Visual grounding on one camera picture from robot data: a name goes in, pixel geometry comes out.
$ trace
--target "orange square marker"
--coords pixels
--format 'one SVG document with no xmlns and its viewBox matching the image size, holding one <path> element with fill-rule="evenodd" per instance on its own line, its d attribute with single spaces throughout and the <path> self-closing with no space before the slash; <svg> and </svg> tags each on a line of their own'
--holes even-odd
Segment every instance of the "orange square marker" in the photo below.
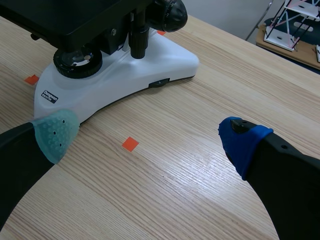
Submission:
<svg viewBox="0 0 320 240">
<path fill-rule="evenodd" d="M 35 85 L 39 81 L 39 77 L 36 75 L 29 76 L 24 81 L 30 85 Z"/>
<path fill-rule="evenodd" d="M 157 33 L 160 34 L 160 35 L 162 35 L 162 36 L 166 34 L 165 31 L 157 31 Z"/>
<path fill-rule="evenodd" d="M 132 137 L 128 137 L 128 139 L 125 140 L 125 142 L 122 144 L 122 147 L 127 149 L 129 152 L 132 152 L 136 148 L 136 146 L 138 146 L 138 144 L 139 142 L 134 140 Z"/>
</svg>

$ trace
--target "black knob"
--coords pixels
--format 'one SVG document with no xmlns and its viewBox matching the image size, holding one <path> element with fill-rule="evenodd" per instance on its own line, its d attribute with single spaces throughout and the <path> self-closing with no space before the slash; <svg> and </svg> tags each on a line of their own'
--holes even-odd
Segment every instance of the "black knob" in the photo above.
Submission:
<svg viewBox="0 0 320 240">
<path fill-rule="evenodd" d="M 186 25 L 188 14 L 182 0 L 154 0 L 146 10 L 146 20 L 151 28 L 170 33 Z"/>
<path fill-rule="evenodd" d="M 131 56 L 134 59 L 142 59 L 146 55 L 148 47 L 149 29 L 146 25 L 146 11 L 143 10 L 133 15 L 133 23 L 129 34 L 129 46 Z"/>
<path fill-rule="evenodd" d="M 71 79 L 84 79 L 97 73 L 103 63 L 102 53 L 91 44 L 74 52 L 58 49 L 53 63 L 60 74 Z"/>
<path fill-rule="evenodd" d="M 38 37 L 38 36 L 36 36 L 36 35 L 34 35 L 33 33 L 31 33 L 31 38 L 33 39 L 33 40 L 35 40 L 35 41 L 37 41 L 37 40 L 39 40 L 40 39 L 40 37 Z"/>
</svg>

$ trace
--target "white wall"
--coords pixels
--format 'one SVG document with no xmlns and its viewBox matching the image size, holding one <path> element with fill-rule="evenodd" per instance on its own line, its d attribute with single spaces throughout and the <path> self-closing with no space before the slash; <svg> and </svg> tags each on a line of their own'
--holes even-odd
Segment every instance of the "white wall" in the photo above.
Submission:
<svg viewBox="0 0 320 240">
<path fill-rule="evenodd" d="M 271 0 L 183 0 L 188 13 L 245 39 Z M 273 18 L 284 0 L 274 0 L 265 19 Z M 249 42 L 255 43 L 257 30 Z"/>
</svg>

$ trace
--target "microscope stage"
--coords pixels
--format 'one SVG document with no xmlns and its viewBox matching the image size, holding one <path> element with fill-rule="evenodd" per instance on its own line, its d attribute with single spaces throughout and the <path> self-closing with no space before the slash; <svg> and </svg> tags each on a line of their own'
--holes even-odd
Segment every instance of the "microscope stage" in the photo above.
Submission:
<svg viewBox="0 0 320 240">
<path fill-rule="evenodd" d="M 152 0 L 0 0 L 0 16 L 66 52 Z"/>
</svg>

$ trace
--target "small black button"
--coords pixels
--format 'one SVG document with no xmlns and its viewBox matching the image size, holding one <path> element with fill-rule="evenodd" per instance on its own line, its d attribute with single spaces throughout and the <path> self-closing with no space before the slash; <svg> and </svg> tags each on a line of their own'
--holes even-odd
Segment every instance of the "small black button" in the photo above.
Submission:
<svg viewBox="0 0 320 240">
<path fill-rule="evenodd" d="M 149 88 L 160 88 L 163 87 L 164 85 L 166 85 L 168 82 L 170 81 L 170 78 L 166 78 L 163 80 L 159 80 L 159 81 L 155 81 L 153 83 L 149 84 Z"/>
</svg>

